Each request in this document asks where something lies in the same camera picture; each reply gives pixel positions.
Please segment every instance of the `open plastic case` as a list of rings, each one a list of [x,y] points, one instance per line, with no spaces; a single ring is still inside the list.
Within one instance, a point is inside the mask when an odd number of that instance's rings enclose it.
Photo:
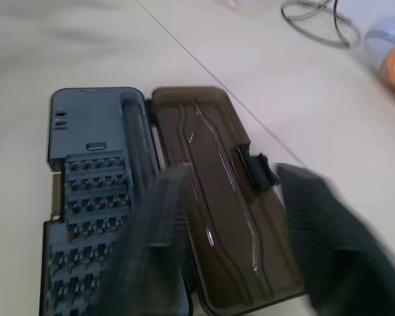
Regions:
[[[166,165],[191,163],[190,260],[178,315],[196,291],[212,315],[240,315],[303,294],[277,183],[227,94],[213,87],[63,89],[51,98],[51,220],[44,224],[39,314],[83,315],[134,200]]]

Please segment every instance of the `white table surface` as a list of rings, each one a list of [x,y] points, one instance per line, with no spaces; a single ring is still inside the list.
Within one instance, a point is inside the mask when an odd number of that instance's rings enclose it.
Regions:
[[[252,151],[327,175],[395,253],[395,100],[276,9],[248,20],[203,1],[0,1],[0,315],[38,313],[49,97],[63,87],[224,86]]]

